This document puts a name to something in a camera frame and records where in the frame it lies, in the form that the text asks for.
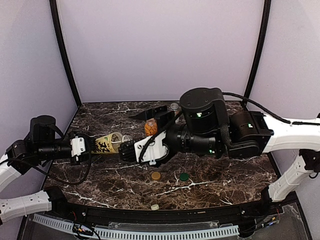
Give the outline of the orange juice bottle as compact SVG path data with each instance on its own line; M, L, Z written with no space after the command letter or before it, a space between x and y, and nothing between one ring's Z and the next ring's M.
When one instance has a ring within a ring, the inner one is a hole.
M158 132L157 122L154 118L148 119L144 125L145 135L153 136Z

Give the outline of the gold bottle cap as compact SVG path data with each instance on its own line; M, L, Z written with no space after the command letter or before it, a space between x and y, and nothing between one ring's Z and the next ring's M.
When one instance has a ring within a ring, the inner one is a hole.
M161 174L159 172L155 171L151 174L151 179L153 181L159 181L161 179Z

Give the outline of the white tea bottle cap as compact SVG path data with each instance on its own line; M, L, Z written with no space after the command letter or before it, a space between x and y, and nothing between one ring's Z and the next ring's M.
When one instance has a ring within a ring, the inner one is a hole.
M157 210L160 209L160 206L159 206L158 204L153 204L153 205L150 207L150 209L151 209L152 211L157 211Z

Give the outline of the green bottle cap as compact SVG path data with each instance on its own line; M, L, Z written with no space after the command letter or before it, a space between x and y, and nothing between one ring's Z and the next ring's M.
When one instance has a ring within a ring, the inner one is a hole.
M188 174L188 173L186 173L186 172L180 173L180 175L179 175L179 180L180 180L180 181L185 182L185 181L187 181L188 179L189 179L189 174Z

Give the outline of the brown drink bottle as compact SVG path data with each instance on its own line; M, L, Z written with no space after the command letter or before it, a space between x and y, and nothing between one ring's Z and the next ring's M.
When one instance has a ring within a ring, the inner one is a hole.
M178 103L173 102L170 105L170 110L174 112L174 115L177 116L180 113L180 106Z

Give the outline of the yellow tea bottle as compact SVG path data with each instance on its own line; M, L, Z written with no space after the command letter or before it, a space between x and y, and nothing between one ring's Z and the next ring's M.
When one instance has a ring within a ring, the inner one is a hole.
M132 136L120 132L112 132L99 138L94 138L91 153L99 155L118 154L120 145L133 140Z

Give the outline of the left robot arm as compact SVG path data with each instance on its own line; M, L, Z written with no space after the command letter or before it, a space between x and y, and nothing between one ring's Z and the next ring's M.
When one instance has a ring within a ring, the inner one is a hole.
M0 189L35 169L45 176L68 186L82 184L89 171L77 182L58 179L40 166L54 160L69 159L72 166L92 160L92 153L97 149L94 138L80 132L71 132L65 136L56 125L56 119L50 115L40 115L30 120L27 136L15 141L7 148L0 159ZM58 186L47 187L34 194L2 199L0 201L0 222L40 212L53 212L63 217L71 214L68 201Z

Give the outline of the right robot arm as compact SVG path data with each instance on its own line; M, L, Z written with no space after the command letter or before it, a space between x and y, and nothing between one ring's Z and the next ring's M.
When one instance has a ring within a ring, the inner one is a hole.
M267 108L229 115L226 93L219 88L198 87L179 99L185 124L164 112L156 134L121 144L123 160L157 165L177 152L212 155L227 153L231 159L246 159L262 154L297 149L292 165L261 192L266 205L281 202L304 178L320 171L320 120L285 119Z

